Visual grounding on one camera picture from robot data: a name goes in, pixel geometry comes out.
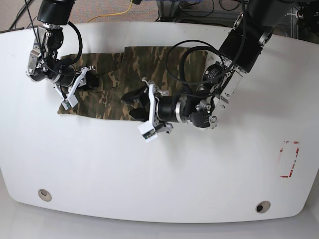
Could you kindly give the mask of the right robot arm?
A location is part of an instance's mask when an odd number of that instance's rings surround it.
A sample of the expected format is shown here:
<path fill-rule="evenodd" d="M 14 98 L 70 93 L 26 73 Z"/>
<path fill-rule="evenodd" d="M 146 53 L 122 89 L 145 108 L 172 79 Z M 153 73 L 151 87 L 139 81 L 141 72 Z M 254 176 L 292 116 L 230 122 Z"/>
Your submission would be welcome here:
<path fill-rule="evenodd" d="M 78 28 L 69 21 L 74 4 L 74 0 L 42 1 L 37 16 L 42 25 L 33 29 L 35 41 L 27 67 L 27 76 L 32 81 L 50 81 L 61 91 L 63 98 L 66 98 L 65 90 L 73 87 L 81 74 L 81 70 L 75 69 L 74 64 L 79 62 L 82 55 L 82 36 Z M 57 54 L 64 41 L 62 27 L 65 25 L 75 30 L 79 50 L 75 57 L 59 60 Z"/>

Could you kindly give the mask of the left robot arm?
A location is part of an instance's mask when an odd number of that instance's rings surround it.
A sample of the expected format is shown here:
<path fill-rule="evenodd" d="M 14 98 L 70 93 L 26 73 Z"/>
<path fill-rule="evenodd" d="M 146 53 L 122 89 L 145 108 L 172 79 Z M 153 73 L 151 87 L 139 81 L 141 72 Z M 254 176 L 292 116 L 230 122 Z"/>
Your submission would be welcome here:
<path fill-rule="evenodd" d="M 145 138 L 162 131 L 170 133 L 175 122 L 191 123 L 199 129 L 215 128 L 243 74 L 251 71 L 274 27 L 294 1 L 251 0 L 241 1 L 241 5 L 242 13 L 219 49 L 197 41 L 182 55 L 175 78 L 182 88 L 174 96 L 148 80 L 144 80 L 143 87 L 122 96 L 122 102 L 128 106 L 141 104 L 129 114 L 141 122 L 139 130 Z M 191 53 L 201 50 L 216 54 L 219 60 L 205 70 L 193 90 L 192 82 L 186 80 L 185 62 Z"/>

